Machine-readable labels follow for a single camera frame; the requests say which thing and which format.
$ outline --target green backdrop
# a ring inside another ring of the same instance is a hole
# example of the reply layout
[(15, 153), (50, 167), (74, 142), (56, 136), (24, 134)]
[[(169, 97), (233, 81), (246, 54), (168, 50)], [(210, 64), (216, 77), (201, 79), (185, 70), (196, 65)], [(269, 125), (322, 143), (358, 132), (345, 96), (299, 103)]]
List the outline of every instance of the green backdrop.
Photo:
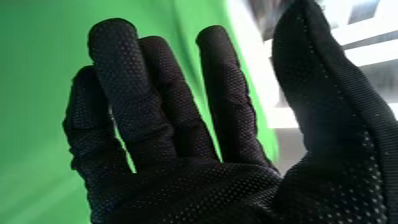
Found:
[[(212, 128), (196, 35), (230, 24), (225, 0), (2, 0), (0, 1), (0, 223), (90, 223), (84, 183), (70, 169), (61, 129), (72, 78), (91, 63), (88, 32), (113, 17), (137, 25), (141, 36), (168, 38), (182, 63), (203, 117)], [(278, 158), (274, 132), (257, 91), (260, 141)]]

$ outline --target gloved hand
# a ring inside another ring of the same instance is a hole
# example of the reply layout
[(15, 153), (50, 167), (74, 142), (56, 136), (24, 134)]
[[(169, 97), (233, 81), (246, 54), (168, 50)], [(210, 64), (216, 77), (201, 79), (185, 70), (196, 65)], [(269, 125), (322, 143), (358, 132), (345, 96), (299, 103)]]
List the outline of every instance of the gloved hand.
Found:
[(93, 223), (398, 223), (397, 120), (347, 60), (317, 3), (296, 1), (274, 38), (276, 74), (308, 147), (285, 178), (257, 140), (223, 27), (205, 29), (198, 44), (225, 162), (166, 40), (139, 39), (121, 19), (91, 31), (95, 66), (74, 81), (65, 130)]

